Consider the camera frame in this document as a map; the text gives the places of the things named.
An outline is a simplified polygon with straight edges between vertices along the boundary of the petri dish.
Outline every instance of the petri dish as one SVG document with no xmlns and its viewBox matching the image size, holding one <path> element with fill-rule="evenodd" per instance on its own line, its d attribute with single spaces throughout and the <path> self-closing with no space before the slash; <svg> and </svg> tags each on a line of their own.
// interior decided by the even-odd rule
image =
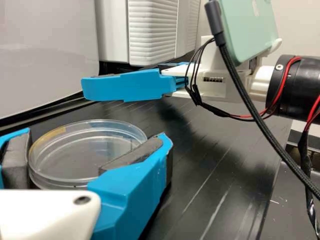
<svg viewBox="0 0 320 240">
<path fill-rule="evenodd" d="M 138 127 L 116 120 L 87 120 L 58 127 L 34 142 L 29 176 L 40 189 L 85 189 L 99 167 L 147 140 Z"/>
</svg>

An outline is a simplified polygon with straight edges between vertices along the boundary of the black table surface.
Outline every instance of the black table surface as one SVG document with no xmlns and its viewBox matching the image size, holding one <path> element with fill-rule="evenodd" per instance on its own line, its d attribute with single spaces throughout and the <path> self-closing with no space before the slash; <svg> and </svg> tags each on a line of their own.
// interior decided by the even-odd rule
<svg viewBox="0 0 320 240">
<path fill-rule="evenodd" d="M 246 113 L 243 103 L 209 103 Z M 32 140 L 91 119 L 129 122 L 147 137 L 165 132 L 173 141 L 171 186 L 141 239 L 259 238 L 280 158 L 255 123 L 220 118 L 185 98 L 97 102 L 31 126 Z M 285 146 L 291 121 L 273 116 L 266 122 Z"/>
</svg>

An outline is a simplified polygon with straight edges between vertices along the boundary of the black wire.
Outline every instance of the black wire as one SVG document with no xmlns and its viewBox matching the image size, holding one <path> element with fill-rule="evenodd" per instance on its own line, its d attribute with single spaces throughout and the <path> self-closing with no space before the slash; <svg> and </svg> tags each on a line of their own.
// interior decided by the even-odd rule
<svg viewBox="0 0 320 240">
<path fill-rule="evenodd" d="M 278 155 L 282 158 L 282 160 L 288 165 L 288 167 L 292 170 L 292 172 L 300 179 L 300 181 L 316 196 L 318 200 L 320 200 L 320 190 L 317 186 L 308 178 L 308 176 L 299 168 L 299 166 L 295 163 L 295 161 L 290 157 L 290 155 L 283 149 L 281 144 L 277 141 L 275 136 L 269 130 L 262 117 L 258 113 L 254 103 L 251 101 L 238 73 L 232 62 L 229 51 L 226 45 L 219 46 L 224 64 L 226 65 L 229 74 L 233 80 L 233 83 L 238 90 L 244 104 L 248 108 L 250 114 L 253 119 L 256 121 L 256 124 L 260 128 L 261 132 L 265 136 L 265 138 L 269 141 L 274 150 L 278 153 Z"/>
<path fill-rule="evenodd" d="M 298 150 L 300 153 L 301 169 L 310 178 L 312 162 L 308 155 L 308 134 L 309 134 L 308 130 L 302 132 L 301 138 L 298 142 Z M 315 202 L 314 202 L 311 191 L 307 187 L 305 187 L 305 201 L 306 201 L 306 211 L 307 211 L 309 220 L 315 231 L 315 235 L 317 239 L 320 240 L 320 230 L 319 230 L 319 225 L 317 221 Z"/>
<path fill-rule="evenodd" d="M 206 48 L 206 46 L 212 42 L 214 42 L 215 39 L 214 38 L 211 38 L 209 39 L 208 41 L 206 41 L 194 54 L 193 56 L 191 57 L 190 61 L 189 61 L 189 64 L 188 64 L 188 67 L 187 67 L 187 70 L 185 72 L 185 78 L 187 78 L 187 73 L 189 71 L 189 67 L 191 65 L 191 62 L 194 60 L 194 67 L 193 67 L 193 71 L 192 71 L 192 75 L 191 75 L 191 78 L 190 78 L 190 96 L 191 98 L 195 101 L 195 104 L 196 105 L 200 105 L 201 107 L 203 107 L 204 109 L 212 112 L 213 114 L 219 116 L 219 117 L 222 117 L 222 118 L 231 118 L 231 119 L 234 119 L 234 120 L 237 120 L 237 121 L 241 121 L 241 122 L 255 122 L 254 119 L 246 119 L 246 118 L 240 118 L 240 117 L 236 117 L 236 116 L 233 116 L 232 114 L 224 111 L 224 110 L 221 110 L 217 107 L 214 107 L 214 106 L 211 106 L 205 102 L 202 101 L 202 97 L 200 95 L 200 92 L 199 92 L 199 89 L 198 89 L 198 86 L 197 86 L 197 75 L 198 75 L 198 71 L 199 71 L 199 67 L 200 67 L 200 63 L 201 63 L 201 58 L 202 58 L 202 55 L 204 53 L 204 50 Z M 268 116 L 265 116 L 263 119 L 268 119 L 270 118 L 272 115 L 273 115 L 274 111 L 269 114 Z"/>
<path fill-rule="evenodd" d="M 214 42 L 215 41 L 215 39 L 214 38 L 211 38 L 211 39 L 209 39 L 206 43 L 210 43 L 210 42 Z M 188 66 L 187 66 L 187 68 L 186 68 L 186 71 L 185 71 L 185 75 L 184 75 L 184 86 L 185 87 L 187 87 L 187 82 L 188 82 L 188 71 L 189 71 L 189 68 L 190 68 L 190 65 L 191 65 L 191 63 L 192 63 L 192 61 L 194 60 L 194 58 L 195 58 L 195 56 L 199 53 L 199 51 L 201 51 L 201 49 L 202 48 L 204 48 L 205 46 L 207 46 L 208 44 L 203 44 L 201 47 L 199 47 L 195 52 L 194 52 L 194 54 L 192 55 L 192 57 L 191 57 L 191 59 L 190 59 L 190 61 L 189 61 L 189 64 L 188 64 Z"/>
</svg>

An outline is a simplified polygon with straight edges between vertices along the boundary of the screw hole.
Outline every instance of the screw hole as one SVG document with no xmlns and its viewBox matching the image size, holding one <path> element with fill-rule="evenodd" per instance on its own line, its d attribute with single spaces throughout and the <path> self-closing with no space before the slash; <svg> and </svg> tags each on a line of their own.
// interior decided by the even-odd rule
<svg viewBox="0 0 320 240">
<path fill-rule="evenodd" d="M 83 205 L 91 201 L 91 198 L 88 196 L 80 196 L 73 201 L 75 205 Z"/>
</svg>

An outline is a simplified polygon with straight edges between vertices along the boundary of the white bracket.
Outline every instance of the white bracket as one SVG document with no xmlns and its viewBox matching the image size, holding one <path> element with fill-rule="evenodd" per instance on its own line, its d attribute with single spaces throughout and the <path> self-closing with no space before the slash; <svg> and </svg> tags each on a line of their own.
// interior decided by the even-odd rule
<svg viewBox="0 0 320 240">
<path fill-rule="evenodd" d="M 201 43 L 204 44 L 212 36 L 202 36 Z M 282 39 L 277 39 L 274 45 L 257 58 L 257 66 L 254 72 L 250 69 L 250 62 L 246 61 L 238 66 L 237 72 L 249 92 L 251 98 L 256 101 L 264 102 L 266 100 L 269 83 L 271 80 L 273 66 L 261 66 L 261 57 L 267 56 L 271 52 L 278 49 Z M 192 76 L 194 67 L 197 64 L 191 64 L 187 76 Z M 165 76 L 185 76 L 187 65 L 180 65 L 161 71 Z M 215 44 L 209 44 L 202 55 L 201 63 L 197 74 L 197 85 L 200 95 L 204 100 L 220 101 L 220 102 L 242 102 L 241 97 L 229 75 L 224 64 L 223 58 L 218 47 Z M 184 90 L 178 90 L 172 94 L 175 97 L 188 98 L 189 94 Z"/>
</svg>

